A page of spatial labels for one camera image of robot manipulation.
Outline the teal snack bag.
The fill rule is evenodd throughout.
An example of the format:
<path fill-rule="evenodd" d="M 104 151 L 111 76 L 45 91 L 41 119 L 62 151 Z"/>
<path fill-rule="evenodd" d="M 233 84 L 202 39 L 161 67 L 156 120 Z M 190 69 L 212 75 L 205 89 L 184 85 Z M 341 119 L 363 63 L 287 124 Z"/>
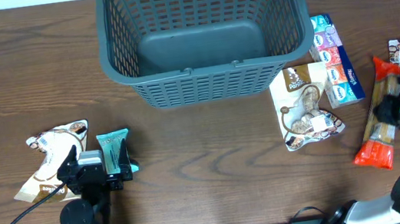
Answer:
<path fill-rule="evenodd" d="M 119 174 L 120 167 L 118 164 L 121 143 L 127 138 L 128 129 L 116 130 L 114 132 L 99 134 L 97 141 L 99 142 L 102 153 L 104 154 L 104 162 L 108 175 Z"/>

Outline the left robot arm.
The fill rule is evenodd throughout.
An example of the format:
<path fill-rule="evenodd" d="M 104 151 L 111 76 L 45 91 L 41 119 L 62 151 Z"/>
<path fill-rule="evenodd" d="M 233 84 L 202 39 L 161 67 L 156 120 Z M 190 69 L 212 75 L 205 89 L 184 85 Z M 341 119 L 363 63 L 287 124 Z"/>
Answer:
<path fill-rule="evenodd" d="M 109 224 L 111 193 L 123 189 L 133 179 L 126 142 L 117 152 L 118 172 L 109 174 L 101 150 L 78 153 L 72 146 L 57 171 L 62 181 L 79 199 L 70 201 L 60 214 L 61 224 Z"/>

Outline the tissue pack bundle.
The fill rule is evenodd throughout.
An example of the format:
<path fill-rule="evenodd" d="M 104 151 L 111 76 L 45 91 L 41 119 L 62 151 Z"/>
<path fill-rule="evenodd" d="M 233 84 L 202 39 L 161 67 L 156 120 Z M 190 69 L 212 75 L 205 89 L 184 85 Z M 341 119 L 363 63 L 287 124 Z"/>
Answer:
<path fill-rule="evenodd" d="M 363 100 L 365 92 L 330 15 L 314 15 L 310 21 L 314 29 L 310 54 L 315 62 L 325 63 L 326 93 L 331 106 L 344 107 Z"/>

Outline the orange spaghetti package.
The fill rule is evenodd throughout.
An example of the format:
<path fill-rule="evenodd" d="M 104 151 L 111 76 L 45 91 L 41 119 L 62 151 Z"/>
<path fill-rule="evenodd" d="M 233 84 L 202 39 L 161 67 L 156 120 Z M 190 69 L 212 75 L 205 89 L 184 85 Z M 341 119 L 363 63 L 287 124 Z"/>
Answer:
<path fill-rule="evenodd" d="M 397 79 L 400 67 L 397 64 L 372 58 L 375 65 L 375 81 L 372 91 L 369 115 L 365 126 L 362 145 L 355 155 L 353 163 L 357 166 L 373 166 L 391 170 L 393 167 L 395 126 L 379 121 L 374 114 L 384 100 L 385 95 L 397 95 L 400 91 Z"/>

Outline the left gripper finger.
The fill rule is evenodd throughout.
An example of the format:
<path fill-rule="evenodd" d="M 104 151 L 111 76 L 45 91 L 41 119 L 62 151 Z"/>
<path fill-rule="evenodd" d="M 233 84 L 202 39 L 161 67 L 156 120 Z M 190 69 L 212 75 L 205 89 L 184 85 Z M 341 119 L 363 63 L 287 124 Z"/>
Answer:
<path fill-rule="evenodd" d="M 56 173 L 58 180 L 66 180 L 75 176 L 78 172 L 77 166 L 77 148 L 73 145 L 69 150 L 68 155 L 65 157 L 65 160 L 62 161 L 62 164 L 58 168 Z"/>
<path fill-rule="evenodd" d="M 126 140 L 122 139 L 121 144 L 120 144 L 120 149 L 119 149 L 119 156 L 118 156 L 118 166 L 120 168 L 120 171 L 122 173 L 124 172 L 130 172 L 132 171 L 131 169 L 131 161 L 128 156 L 128 151 L 127 151 L 127 146 L 126 146 Z"/>

